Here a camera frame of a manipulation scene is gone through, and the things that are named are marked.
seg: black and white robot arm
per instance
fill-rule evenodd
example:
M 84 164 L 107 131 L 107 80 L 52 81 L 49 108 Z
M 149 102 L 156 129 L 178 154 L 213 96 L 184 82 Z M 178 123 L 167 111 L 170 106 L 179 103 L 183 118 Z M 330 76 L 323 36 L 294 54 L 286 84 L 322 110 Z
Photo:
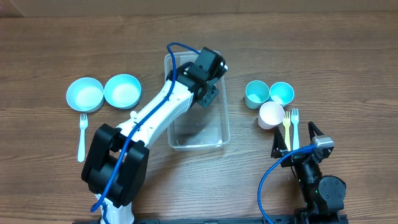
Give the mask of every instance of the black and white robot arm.
M 172 86 L 172 71 L 158 95 L 140 112 L 131 112 L 130 119 L 116 128 L 103 124 L 96 131 L 81 178 L 97 198 L 100 198 L 117 163 L 117 159 L 109 152 L 118 152 L 124 142 L 129 141 L 124 162 L 104 203 L 101 204 L 103 216 L 100 223 L 132 224 L 134 222 L 131 202 L 144 183 L 149 156 L 148 148 L 172 121 L 188 111 L 194 103 L 206 108 L 218 94 L 215 83 L 227 70 L 228 67 L 222 56 L 203 48 L 195 62 L 188 62 L 178 67 L 169 100 L 139 126 L 131 140 L 127 139 L 127 136 L 132 129 L 167 97 Z

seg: plastic fork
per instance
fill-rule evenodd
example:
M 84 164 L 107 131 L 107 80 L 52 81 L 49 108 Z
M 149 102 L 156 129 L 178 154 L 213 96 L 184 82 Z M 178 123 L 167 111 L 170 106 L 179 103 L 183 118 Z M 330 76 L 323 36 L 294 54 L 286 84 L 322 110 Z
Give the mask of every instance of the plastic fork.
M 299 109 L 293 108 L 292 110 L 292 124 L 293 124 L 293 150 L 300 148 L 299 140 Z
M 282 124 L 285 127 L 285 144 L 287 146 L 287 150 L 291 151 L 292 148 L 290 147 L 290 131 L 289 131 L 289 128 L 290 128 L 290 112 L 289 111 L 285 112 L 285 117 L 284 117 L 284 120 L 283 120 Z
M 80 114 L 80 142 L 79 150 L 77 152 L 77 161 L 84 162 L 86 157 L 86 128 L 88 127 L 88 119 L 86 113 Z

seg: blue fork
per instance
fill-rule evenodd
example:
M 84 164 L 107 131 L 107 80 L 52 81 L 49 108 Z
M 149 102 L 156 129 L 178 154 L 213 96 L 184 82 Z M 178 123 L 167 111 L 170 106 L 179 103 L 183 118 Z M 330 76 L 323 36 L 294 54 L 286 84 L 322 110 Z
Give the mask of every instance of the blue fork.
M 293 124 L 293 150 L 300 149 L 299 140 L 299 109 L 293 108 L 292 110 L 292 124 Z

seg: fork handle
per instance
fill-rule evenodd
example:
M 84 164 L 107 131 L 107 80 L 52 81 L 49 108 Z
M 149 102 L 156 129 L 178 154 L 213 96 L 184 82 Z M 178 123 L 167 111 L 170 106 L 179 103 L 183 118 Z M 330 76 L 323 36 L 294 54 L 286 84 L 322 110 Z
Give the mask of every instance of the fork handle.
M 297 125 L 293 125 L 293 150 L 300 148 L 299 129 Z
M 290 131 L 289 131 L 290 126 L 285 127 L 285 144 L 287 147 L 288 151 L 291 151 L 292 148 L 290 147 Z
M 85 129 L 80 130 L 80 142 L 79 142 L 79 150 L 77 152 L 77 161 L 84 162 L 86 157 L 86 137 L 85 137 Z

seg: wooden table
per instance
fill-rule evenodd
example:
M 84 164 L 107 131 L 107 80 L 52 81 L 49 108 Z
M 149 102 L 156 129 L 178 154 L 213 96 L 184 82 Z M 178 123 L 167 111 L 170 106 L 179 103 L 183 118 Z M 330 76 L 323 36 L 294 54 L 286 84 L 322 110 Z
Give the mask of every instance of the wooden table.
M 257 186 L 275 162 L 273 135 L 243 100 L 246 84 L 260 79 L 295 88 L 286 108 L 300 109 L 301 145 L 309 143 L 309 121 L 334 137 L 335 150 L 320 167 L 347 183 L 349 220 L 397 222 L 398 12 L 347 12 L 1 19 L 0 223 L 99 217 L 80 179 L 79 114 L 65 92 L 80 77 L 105 84 L 130 73 L 144 89 L 140 110 L 163 85 L 165 46 L 173 41 L 224 55 L 231 140 L 223 150 L 179 153 L 164 132 L 150 151 L 134 214 L 261 216 Z M 86 146 L 100 125 L 128 117 L 105 103 L 89 115 Z M 277 168 L 262 195 L 271 214 L 303 206 L 289 169 Z

